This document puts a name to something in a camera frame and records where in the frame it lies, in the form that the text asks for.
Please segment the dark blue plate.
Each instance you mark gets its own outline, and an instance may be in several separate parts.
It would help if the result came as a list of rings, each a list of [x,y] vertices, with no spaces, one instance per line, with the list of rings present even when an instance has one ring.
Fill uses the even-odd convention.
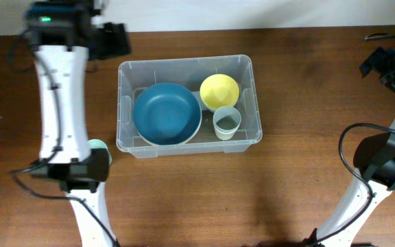
[[[202,110],[192,92],[174,83],[160,83],[145,89],[134,104],[133,121],[202,117]]]

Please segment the green cup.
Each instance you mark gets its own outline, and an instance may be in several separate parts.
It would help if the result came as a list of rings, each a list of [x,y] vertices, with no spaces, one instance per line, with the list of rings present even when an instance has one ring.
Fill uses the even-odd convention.
[[[88,144],[92,149],[105,149],[108,152],[108,163],[109,165],[112,164],[112,156],[108,149],[108,146],[100,139],[90,139]]]

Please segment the yellow bowl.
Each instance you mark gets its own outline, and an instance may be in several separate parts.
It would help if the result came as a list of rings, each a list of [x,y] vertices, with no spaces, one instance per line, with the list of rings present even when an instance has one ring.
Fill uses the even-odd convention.
[[[239,99],[240,90],[237,82],[225,74],[214,74],[207,77],[200,86],[200,96],[203,99]]]

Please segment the light green bowl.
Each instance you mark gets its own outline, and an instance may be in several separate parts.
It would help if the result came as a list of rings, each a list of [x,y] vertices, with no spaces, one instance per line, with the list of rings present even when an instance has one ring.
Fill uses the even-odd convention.
[[[205,107],[213,113],[224,106],[234,107],[237,103],[237,101],[231,99],[203,99],[202,101]]]

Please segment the cream plate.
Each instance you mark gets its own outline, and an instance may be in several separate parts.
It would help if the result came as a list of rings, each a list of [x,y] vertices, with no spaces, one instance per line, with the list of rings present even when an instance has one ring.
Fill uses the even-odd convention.
[[[139,136],[153,146],[182,145],[188,143],[198,133],[202,117],[173,119],[152,119],[136,121]]]

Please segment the grey cup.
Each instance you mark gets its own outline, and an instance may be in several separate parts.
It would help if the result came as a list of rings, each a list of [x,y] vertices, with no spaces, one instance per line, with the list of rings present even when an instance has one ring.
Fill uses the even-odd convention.
[[[222,141],[231,139],[241,124],[240,112],[232,106],[222,106],[213,114],[216,136]]]

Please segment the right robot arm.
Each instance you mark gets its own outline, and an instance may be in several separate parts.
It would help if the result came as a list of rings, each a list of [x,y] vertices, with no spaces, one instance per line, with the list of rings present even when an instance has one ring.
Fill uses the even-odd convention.
[[[395,93],[395,51],[378,47],[359,67],[371,71]],[[395,118],[390,127],[363,123],[378,134],[364,138],[346,169],[353,180],[333,214],[302,241],[303,246],[352,246],[353,239],[373,210],[395,191]]]

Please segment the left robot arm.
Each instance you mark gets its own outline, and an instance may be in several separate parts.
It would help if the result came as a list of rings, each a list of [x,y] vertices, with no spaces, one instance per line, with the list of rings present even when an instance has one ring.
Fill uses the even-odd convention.
[[[87,63],[126,55],[122,24],[104,23],[104,1],[36,1],[25,13],[27,44],[40,93],[39,157],[25,172],[58,183],[71,204],[83,246],[117,246],[105,199],[112,157],[89,139],[84,107]]]

